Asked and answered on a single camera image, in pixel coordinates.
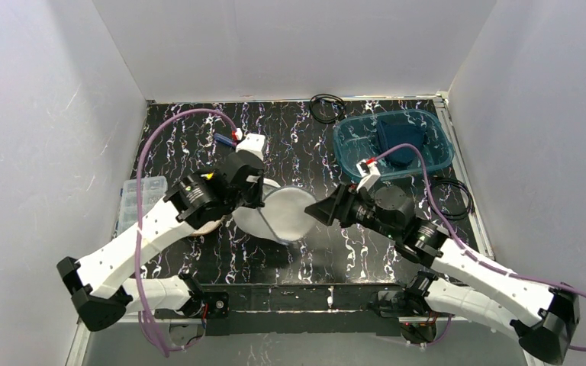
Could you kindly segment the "teal plastic bin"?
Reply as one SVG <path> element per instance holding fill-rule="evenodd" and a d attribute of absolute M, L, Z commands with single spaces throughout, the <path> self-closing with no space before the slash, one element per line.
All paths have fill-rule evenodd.
<path fill-rule="evenodd" d="M 358 170 L 362 160 L 368 161 L 389 149 L 407 143 L 418 149 L 415 152 L 400 148 L 378 161 L 382 181 L 419 175 L 425 167 L 435 172 L 448 167 L 454 149 L 435 114 L 418 109 L 379 112 L 348 117 L 333 129 L 333 148 L 342 172 L 353 181 L 361 175 Z"/>

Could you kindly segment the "white mesh bag tan trim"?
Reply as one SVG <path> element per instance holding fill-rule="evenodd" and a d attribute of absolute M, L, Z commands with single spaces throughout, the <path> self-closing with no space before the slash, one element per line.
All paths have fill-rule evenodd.
<path fill-rule="evenodd" d="M 194 231 L 191 236 L 205 236 L 209 233 L 214 232 L 219 228 L 219 226 L 224 222 L 224 217 L 220 218 L 219 220 L 214 220 L 206 223 L 196 231 Z"/>

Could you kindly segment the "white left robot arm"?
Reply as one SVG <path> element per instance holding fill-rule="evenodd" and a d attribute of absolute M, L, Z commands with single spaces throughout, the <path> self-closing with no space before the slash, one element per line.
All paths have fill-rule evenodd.
<path fill-rule="evenodd" d="M 194 316 L 208 300 L 189 274 L 143 279 L 140 267 L 173 243 L 239 207 L 264 207 L 264 163 L 252 152 L 232 152 L 215 169 L 199 169 L 172 186 L 133 226 L 80 259 L 56 267 L 88 330 L 101 331 L 143 310 Z"/>

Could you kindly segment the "blue handled screwdriver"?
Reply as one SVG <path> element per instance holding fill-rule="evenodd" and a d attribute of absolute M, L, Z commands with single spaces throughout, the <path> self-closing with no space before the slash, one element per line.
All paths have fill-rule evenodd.
<path fill-rule="evenodd" d="M 217 144 L 221 144 L 230 148 L 235 148 L 237 146 L 237 143 L 231 139 L 230 137 L 224 136 L 222 134 L 216 133 L 214 135 L 214 141 Z"/>

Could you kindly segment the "clear plastic screw box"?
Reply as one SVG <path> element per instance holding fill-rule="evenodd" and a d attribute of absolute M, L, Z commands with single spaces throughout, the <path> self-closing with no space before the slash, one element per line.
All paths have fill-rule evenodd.
<path fill-rule="evenodd" d="M 165 176 L 142 178 L 140 183 L 143 214 L 146 214 L 166 193 L 168 183 Z M 137 222 L 137 180 L 124 182 L 121 189 L 121 202 L 114 234 L 122 234 Z"/>

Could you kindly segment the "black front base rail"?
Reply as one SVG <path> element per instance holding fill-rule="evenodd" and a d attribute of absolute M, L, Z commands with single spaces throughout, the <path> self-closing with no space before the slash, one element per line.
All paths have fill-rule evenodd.
<path fill-rule="evenodd" d="M 433 341 L 447 315 L 415 309 L 398 284 L 205 284 L 208 336 L 373 333 Z"/>

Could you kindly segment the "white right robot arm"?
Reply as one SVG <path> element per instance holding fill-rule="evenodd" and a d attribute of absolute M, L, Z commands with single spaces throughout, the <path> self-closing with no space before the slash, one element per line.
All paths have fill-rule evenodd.
<path fill-rule="evenodd" d="M 408 303 L 461 316 L 500 331 L 534 358 L 561 365 L 579 322 L 578 295 L 519 279 L 517 273 L 460 246 L 443 227 L 418 217 L 414 201 L 395 186 L 365 188 L 341 184 L 305 208 L 324 225 L 359 224 L 394 241 L 395 250 L 426 271 L 406 287 Z"/>

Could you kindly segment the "dark blue bra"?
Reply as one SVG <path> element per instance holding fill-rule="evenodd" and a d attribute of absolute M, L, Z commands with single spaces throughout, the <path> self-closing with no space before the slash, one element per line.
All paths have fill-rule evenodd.
<path fill-rule="evenodd" d="M 378 120 L 376 124 L 376 136 L 381 154 L 401 144 L 410 144 L 416 149 L 421 149 L 425 135 L 424 128 L 413 124 L 385 120 Z M 410 148 L 399 148 L 383 157 L 388 163 L 403 168 L 408 167 L 414 158 L 415 154 Z"/>

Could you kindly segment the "white mesh bag blue trim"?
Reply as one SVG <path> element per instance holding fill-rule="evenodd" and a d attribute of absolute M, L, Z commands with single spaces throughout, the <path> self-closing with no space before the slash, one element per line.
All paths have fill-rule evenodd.
<path fill-rule="evenodd" d="M 265 179 L 262 201 L 264 207 L 239 207 L 232 213 L 233 221 L 246 234 L 287 246 L 303 239 L 316 226 L 316 219 L 304 210 L 317 199 L 303 188 Z"/>

